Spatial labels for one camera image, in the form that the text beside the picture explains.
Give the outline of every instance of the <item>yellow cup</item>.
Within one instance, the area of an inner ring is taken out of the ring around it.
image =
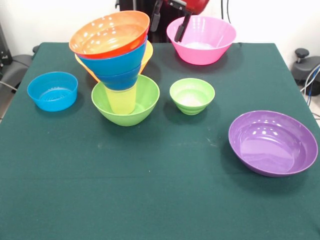
[[[131,114],[136,106],[137,83],[133,87],[116,91],[104,86],[110,107],[115,114]]]

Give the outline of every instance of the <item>green bowl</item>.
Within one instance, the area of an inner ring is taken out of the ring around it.
[[[187,115],[203,111],[215,97],[215,89],[206,81],[184,78],[170,87],[170,96],[178,109]]]
[[[149,77],[140,74],[136,82],[135,108],[130,114],[113,113],[102,82],[97,83],[91,93],[92,102],[99,112],[111,122],[124,127],[142,122],[155,108],[159,96],[158,85]]]

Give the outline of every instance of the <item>purple bowl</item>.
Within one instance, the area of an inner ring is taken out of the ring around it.
[[[268,177],[300,173],[318,155],[317,141],[309,129],[274,111],[251,111],[237,117],[229,128],[229,142],[249,169]]]

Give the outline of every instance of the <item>pink bowl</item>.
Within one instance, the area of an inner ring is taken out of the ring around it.
[[[172,21],[166,29],[179,56],[187,63],[208,65],[218,61],[236,38],[235,28],[228,22],[211,17],[193,15],[181,42],[175,42],[178,27],[184,17]]]

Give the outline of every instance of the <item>white wall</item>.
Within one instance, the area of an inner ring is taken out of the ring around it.
[[[220,2],[211,0],[202,15],[220,18]],[[68,42],[87,22],[115,11],[115,0],[0,0],[0,22],[13,55],[30,54],[41,42]],[[320,0],[229,0],[236,41],[276,43],[288,66],[296,48],[320,55],[319,13]]]

